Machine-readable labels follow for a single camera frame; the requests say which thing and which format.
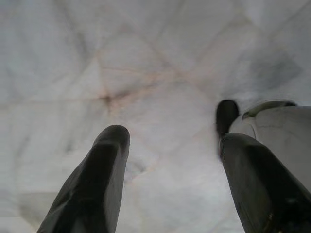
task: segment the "brown stain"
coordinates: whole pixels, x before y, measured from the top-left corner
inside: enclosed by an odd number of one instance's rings
[[[103,100],[108,107],[108,111],[111,115],[115,115],[119,109],[135,102],[136,100],[153,93],[157,88],[155,83],[147,85],[141,89],[129,91],[124,90],[112,95],[99,96],[99,99]]]

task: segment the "white marble surface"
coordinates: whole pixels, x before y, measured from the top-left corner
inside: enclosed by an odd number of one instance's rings
[[[0,232],[35,232],[99,132],[131,134],[117,233],[241,233],[214,111],[311,105],[311,0],[4,0]]]

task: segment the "marble tile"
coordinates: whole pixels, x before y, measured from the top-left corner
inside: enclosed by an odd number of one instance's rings
[[[121,15],[106,0],[56,0],[55,4],[88,57],[93,57],[124,23]]]
[[[26,101],[60,101],[99,99],[107,95],[98,60],[93,59],[79,76],[52,82]]]
[[[0,217],[0,232],[1,233],[34,233],[33,229],[21,217]]]
[[[6,102],[19,101],[50,82],[77,74],[88,59],[53,1],[23,0],[1,22],[1,75]]]
[[[124,182],[131,182],[139,174],[149,170],[158,161],[159,154],[149,148],[135,133],[130,132],[131,144],[126,162]]]
[[[137,195],[133,185],[123,187],[122,202],[116,233],[141,233],[142,220],[137,208]]]
[[[128,26],[124,26],[103,47],[99,54],[103,68],[141,73],[159,73],[170,68],[150,46]]]
[[[281,86],[266,91],[262,100],[286,99],[296,102],[300,106],[311,106],[311,75],[304,72],[297,78],[282,84]]]
[[[58,192],[110,124],[102,100],[20,105],[12,121],[20,193]]]
[[[275,40],[311,73],[311,2],[281,29]]]
[[[226,217],[232,202],[213,125],[135,179],[134,185],[143,230],[150,233],[210,232]]]
[[[120,107],[117,118],[161,153],[185,143],[213,120],[213,106],[187,82],[162,83],[140,94]]]
[[[21,193],[18,196],[20,215],[34,229],[38,229],[58,192]]]
[[[10,107],[0,106],[0,217],[18,216],[11,110]]]
[[[168,61],[188,71],[234,15],[229,0],[186,0],[156,45]]]
[[[235,0],[245,14],[266,33],[279,29],[309,0]]]
[[[149,73],[119,70],[119,69],[104,69],[103,78],[107,87],[108,95],[111,98],[119,98],[130,92],[138,92],[144,88],[152,87],[161,83],[164,80],[170,80],[175,77],[175,72],[172,70],[163,71],[160,73]]]
[[[244,109],[301,72],[287,53],[243,16],[237,16],[187,76],[214,103],[233,98]]]
[[[110,0],[128,22],[153,41],[166,26],[183,0]]]

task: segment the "marble floor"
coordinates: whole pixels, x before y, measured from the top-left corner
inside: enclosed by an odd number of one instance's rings
[[[117,233],[242,233],[217,102],[311,105],[311,0],[2,0],[0,29],[0,232],[34,233],[121,124]]]

